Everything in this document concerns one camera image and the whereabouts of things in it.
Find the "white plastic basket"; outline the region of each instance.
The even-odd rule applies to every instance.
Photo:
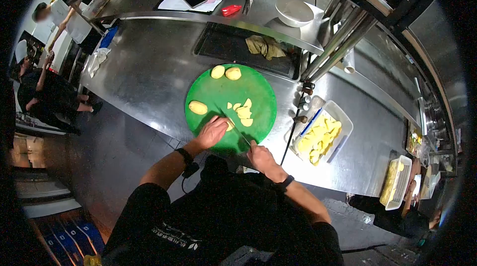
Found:
[[[346,140],[353,131],[353,123],[346,115],[346,113],[333,101],[327,101],[322,108],[313,116],[312,120],[308,123],[305,129],[300,132],[295,141],[293,141],[292,150],[295,154],[305,162],[310,162],[308,153],[301,153],[298,150],[298,143],[301,139],[312,129],[315,120],[323,114],[325,118],[332,117],[334,120],[341,122],[341,133],[333,140],[333,146],[328,150],[326,155],[320,157],[320,161],[331,163],[333,159],[338,155]]]
[[[400,163],[404,165],[402,171],[399,171]],[[399,156],[399,158],[389,163],[385,186],[379,198],[379,202],[386,207],[386,210],[398,209],[401,206],[404,194],[406,193],[407,183],[409,182],[412,163],[413,161],[404,155]],[[396,191],[391,198],[390,196],[394,189],[396,189]]]

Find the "green cutting board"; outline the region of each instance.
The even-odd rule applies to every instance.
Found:
[[[248,139],[260,143],[265,139],[273,127],[277,116],[277,99],[267,80],[256,70],[240,64],[223,64],[225,70],[230,67],[240,68],[241,78],[232,81],[225,75],[221,78],[212,78],[212,69],[201,74],[190,87],[186,98],[186,121],[190,130],[197,137],[204,124],[214,115],[220,116],[220,110],[235,122],[237,129]],[[245,103],[247,98],[252,101],[250,111],[253,118],[252,126],[246,127],[240,121],[233,109],[227,108],[227,102]],[[189,108],[189,102],[198,101],[207,105],[207,113],[198,115]],[[217,145],[211,148],[219,153],[239,153],[248,150],[248,145],[234,130],[225,133]]]

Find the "white shirt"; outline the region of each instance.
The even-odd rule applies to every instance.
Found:
[[[84,10],[86,4],[81,2],[80,9]],[[66,16],[70,8],[63,0],[55,0],[51,4],[51,20],[53,24],[59,26]],[[75,43],[80,44],[88,36],[88,33],[91,31],[91,25],[88,24],[77,12],[73,14],[68,23],[66,24],[66,32],[73,38]]]

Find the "white bowl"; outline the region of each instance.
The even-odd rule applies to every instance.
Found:
[[[277,0],[275,8],[280,21],[290,27],[303,27],[315,18],[312,9],[300,0]]]

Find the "plastic container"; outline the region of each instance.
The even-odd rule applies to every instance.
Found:
[[[313,123],[321,114],[327,118],[332,117],[333,119],[341,122],[341,133],[333,140],[333,146],[328,150],[328,152],[319,158],[320,162],[331,163],[335,156],[338,155],[341,148],[346,143],[348,137],[353,131],[353,122],[351,122],[346,113],[335,102],[327,101],[323,107],[316,112],[305,129],[300,132],[299,136],[293,142],[293,151],[303,161],[310,162],[310,158],[308,153],[302,154],[300,151],[298,151],[298,143],[312,129]]]
[[[400,163],[404,165],[402,171],[399,171]],[[412,164],[413,161],[404,155],[399,156],[399,158],[394,159],[389,163],[385,186],[381,192],[381,197],[379,198],[379,202],[386,207],[386,210],[398,209],[401,206],[406,192],[407,183],[409,182]],[[391,194],[394,189],[396,189],[396,191],[391,200]]]
[[[91,0],[88,7],[84,9],[83,16],[87,19],[92,19],[103,9],[103,7],[110,0]]]

